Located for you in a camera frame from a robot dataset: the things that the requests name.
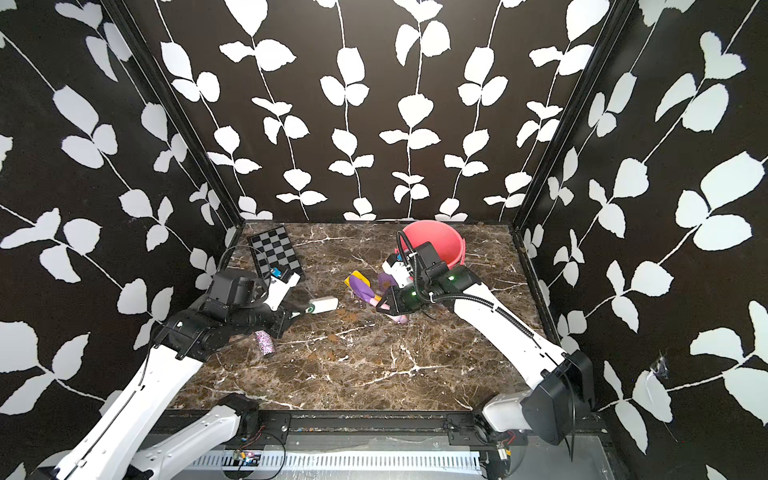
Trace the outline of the pink plastic bucket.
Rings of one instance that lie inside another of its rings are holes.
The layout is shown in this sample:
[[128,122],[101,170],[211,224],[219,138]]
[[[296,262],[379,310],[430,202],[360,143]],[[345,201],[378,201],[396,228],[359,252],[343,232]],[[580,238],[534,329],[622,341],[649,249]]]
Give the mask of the pink plastic bucket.
[[465,263],[466,242],[459,232],[447,223],[419,220],[406,225],[403,232],[413,247],[430,243],[449,268]]

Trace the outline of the purple trowel pink handle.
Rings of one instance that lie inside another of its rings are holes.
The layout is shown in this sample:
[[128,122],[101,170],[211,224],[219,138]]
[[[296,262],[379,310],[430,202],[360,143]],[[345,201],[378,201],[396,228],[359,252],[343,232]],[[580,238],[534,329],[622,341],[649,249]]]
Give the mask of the purple trowel pink handle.
[[383,313],[384,315],[388,316],[395,323],[405,324],[408,322],[407,316],[396,315],[390,306],[384,302],[384,299],[374,292],[371,286],[353,286],[351,290],[358,298],[363,300],[365,303],[374,306],[379,313]]
[[377,277],[378,286],[382,291],[386,291],[392,286],[397,285],[397,281],[390,275],[384,272],[380,272]]

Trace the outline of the yellow trowel yellow handle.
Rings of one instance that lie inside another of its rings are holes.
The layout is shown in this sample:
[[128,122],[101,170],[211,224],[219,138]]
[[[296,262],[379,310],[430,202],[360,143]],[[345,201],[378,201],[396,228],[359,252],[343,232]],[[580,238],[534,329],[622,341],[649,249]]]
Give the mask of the yellow trowel yellow handle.
[[352,288],[353,286],[360,286],[360,285],[365,285],[366,287],[370,287],[370,280],[358,270],[355,270],[351,274],[349,274],[347,278],[344,280],[344,283],[350,288]]

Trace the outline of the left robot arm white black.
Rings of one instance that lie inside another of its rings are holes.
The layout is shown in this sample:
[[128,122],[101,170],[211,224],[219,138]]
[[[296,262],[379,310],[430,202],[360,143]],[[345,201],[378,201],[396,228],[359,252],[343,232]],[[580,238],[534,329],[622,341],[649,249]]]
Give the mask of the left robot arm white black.
[[232,337],[281,328],[297,317],[282,302],[299,279],[285,273],[263,280],[233,268],[215,273],[203,295],[161,324],[142,366],[93,429],[30,478],[171,479],[220,444],[259,439],[257,402],[229,394],[201,419],[147,450],[141,447],[179,390]]

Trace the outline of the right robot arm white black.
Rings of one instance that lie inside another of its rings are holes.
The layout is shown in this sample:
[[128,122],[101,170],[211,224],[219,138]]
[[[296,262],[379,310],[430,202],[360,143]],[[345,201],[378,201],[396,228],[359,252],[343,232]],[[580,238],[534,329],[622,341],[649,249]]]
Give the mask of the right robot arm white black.
[[527,326],[464,265],[447,265],[431,243],[411,245],[403,232],[385,264],[395,279],[376,309],[392,316],[442,305],[480,332],[512,364],[526,390],[498,394],[477,410],[487,433],[530,431],[549,444],[569,442],[577,420],[595,406],[594,371],[582,352],[568,353]]

